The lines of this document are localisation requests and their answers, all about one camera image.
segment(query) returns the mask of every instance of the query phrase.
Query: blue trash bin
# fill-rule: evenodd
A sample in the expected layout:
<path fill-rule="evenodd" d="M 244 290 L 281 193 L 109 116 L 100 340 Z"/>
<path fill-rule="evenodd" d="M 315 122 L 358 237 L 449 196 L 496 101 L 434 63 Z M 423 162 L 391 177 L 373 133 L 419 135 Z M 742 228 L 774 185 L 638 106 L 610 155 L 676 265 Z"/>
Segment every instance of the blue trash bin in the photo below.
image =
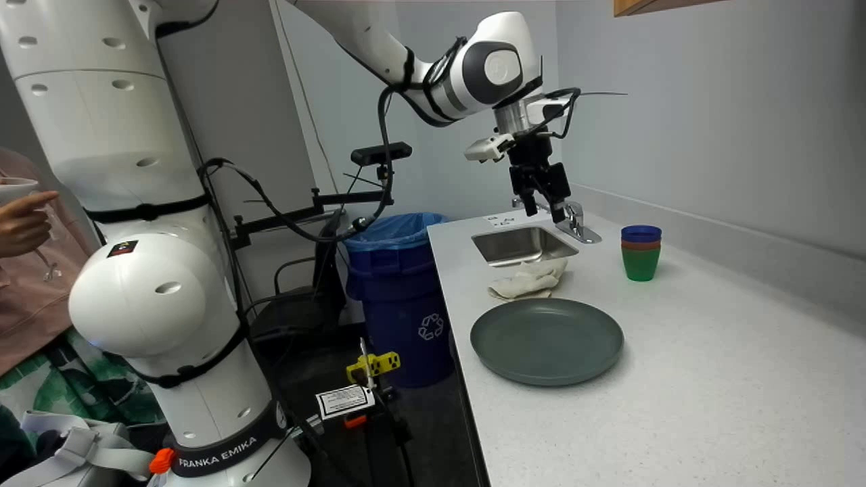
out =
<path fill-rule="evenodd" d="M 449 321 L 428 228 L 438 214 L 399 214 L 349 237 L 349 294 L 364 301 L 373 352 L 399 352 L 399 386 L 428 386 L 453 374 Z"/>

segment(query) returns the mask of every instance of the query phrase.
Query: floor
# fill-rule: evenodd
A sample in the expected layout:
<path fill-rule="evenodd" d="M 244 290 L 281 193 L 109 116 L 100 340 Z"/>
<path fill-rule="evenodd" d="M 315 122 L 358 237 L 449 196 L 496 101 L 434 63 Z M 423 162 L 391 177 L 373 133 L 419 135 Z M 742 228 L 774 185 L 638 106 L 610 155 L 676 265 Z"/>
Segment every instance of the floor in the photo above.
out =
<path fill-rule="evenodd" d="M 424 389 L 404 389 L 400 412 L 414 434 L 408 443 L 416 487 L 474 487 L 474 435 L 456 394 L 456 375 Z"/>
<path fill-rule="evenodd" d="M 343 365 L 351 362 L 354 338 L 347 338 L 343 352 L 334 352 L 334 338 L 327 347 L 316 344 L 295 344 L 293 350 L 272 347 L 259 350 L 259 357 L 272 378 L 281 389 L 281 401 L 293 404 L 293 408 L 311 408 L 311 398 L 320 389 L 342 386 Z M 395 412 L 407 419 L 411 431 L 411 440 L 407 443 L 408 466 L 414 476 L 414 487 L 484 487 L 477 478 L 477 446 L 470 434 L 470 419 L 462 407 L 461 386 L 456 375 L 423 386 L 423 389 L 400 389 L 395 401 Z M 361 484 L 369 487 L 411 487 L 404 476 L 400 451 L 393 443 L 388 427 L 364 435 L 330 435 L 330 455 L 358 473 Z M 338 476 L 330 466 L 320 466 L 327 478 L 323 487 L 347 487 L 343 476 Z"/>

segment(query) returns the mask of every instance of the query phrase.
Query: robotic arm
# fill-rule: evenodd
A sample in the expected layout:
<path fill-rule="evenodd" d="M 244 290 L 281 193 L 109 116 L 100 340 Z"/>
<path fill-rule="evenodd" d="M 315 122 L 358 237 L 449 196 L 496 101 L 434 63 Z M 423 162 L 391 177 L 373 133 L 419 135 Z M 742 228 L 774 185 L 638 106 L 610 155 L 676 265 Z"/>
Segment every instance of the robotic arm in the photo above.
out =
<path fill-rule="evenodd" d="M 419 60 L 393 37 L 373 3 L 293 0 L 316 20 L 336 43 L 366 64 L 388 89 L 400 91 L 428 124 L 443 127 L 483 108 L 496 112 L 497 135 L 477 140 L 469 160 L 512 160 L 512 187 L 529 214 L 539 193 L 561 225 L 571 196 L 562 164 L 549 164 L 552 118 L 568 118 L 580 89 L 541 94 L 541 58 L 518 10 L 488 17 L 469 41 L 457 41 L 435 63 Z"/>
<path fill-rule="evenodd" d="M 571 196 L 549 164 L 548 122 L 575 91 L 541 94 L 541 60 L 519 13 L 496 13 L 441 60 L 423 63 L 369 0 L 293 0 L 388 89 L 435 124 L 492 108 L 497 135 L 474 160 L 512 158 L 514 193 L 556 219 Z M 0 47 L 56 179 L 106 247 L 71 292 L 77 329 L 121 355 L 174 431 L 159 484 L 305 484 L 308 462 L 266 431 L 274 398 L 234 304 L 227 251 L 196 174 L 155 48 L 165 29 L 207 21 L 216 0 L 9 0 Z"/>

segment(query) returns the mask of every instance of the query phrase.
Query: white wall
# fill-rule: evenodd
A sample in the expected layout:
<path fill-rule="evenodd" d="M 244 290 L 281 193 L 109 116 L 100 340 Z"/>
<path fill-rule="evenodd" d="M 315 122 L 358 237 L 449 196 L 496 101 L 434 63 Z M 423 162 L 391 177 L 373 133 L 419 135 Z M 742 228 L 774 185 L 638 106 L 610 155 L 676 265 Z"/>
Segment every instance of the white wall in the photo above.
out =
<path fill-rule="evenodd" d="M 381 85 L 349 60 L 334 37 L 305 20 L 293 5 L 272 3 L 284 20 L 284 58 L 297 60 L 297 71 L 308 94 L 311 116 L 326 158 L 311 140 L 311 158 L 316 164 L 316 181 L 330 187 L 323 160 L 330 160 L 338 187 L 347 190 L 354 174 L 349 162 L 351 150 L 380 143 L 377 98 Z M 470 36 L 474 28 L 496 10 L 519 7 L 548 58 L 548 82 L 558 78 L 558 36 L 556 36 L 556 3 L 552 0 L 424 0 L 381 5 L 391 29 L 411 47 L 419 58 L 441 58 L 457 36 Z M 393 210 L 441 210 L 447 216 L 474 216 L 510 209 L 512 187 L 506 164 L 470 164 L 462 151 L 470 140 L 492 133 L 492 113 L 477 113 L 447 131 L 428 127 L 404 104 L 393 104 L 391 116 L 393 140 L 414 145 L 411 160 L 399 162 Z"/>
<path fill-rule="evenodd" d="M 203 158 L 236 160 L 281 210 L 311 205 L 311 164 L 269 0 L 223 0 L 207 25 L 165 37 L 163 51 Z M 216 190 L 227 216 L 272 216 L 231 171 L 216 177 Z M 253 294 L 272 294 L 274 270 L 311 255 L 289 231 L 257 233 L 242 251 Z M 311 265 L 281 277 L 284 290 L 304 286 Z"/>
<path fill-rule="evenodd" d="M 558 3 L 567 145 L 591 190 L 866 256 L 866 3 Z"/>

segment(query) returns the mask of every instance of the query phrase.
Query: gray plate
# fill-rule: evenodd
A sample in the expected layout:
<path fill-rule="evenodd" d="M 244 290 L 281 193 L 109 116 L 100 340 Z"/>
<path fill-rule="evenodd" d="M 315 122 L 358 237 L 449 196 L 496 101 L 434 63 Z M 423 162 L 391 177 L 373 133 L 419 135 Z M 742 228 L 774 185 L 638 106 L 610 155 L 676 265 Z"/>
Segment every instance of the gray plate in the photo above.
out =
<path fill-rule="evenodd" d="M 622 329 L 576 301 L 518 301 L 479 316 L 470 344 L 502 378 L 571 386 L 607 374 L 622 355 Z"/>

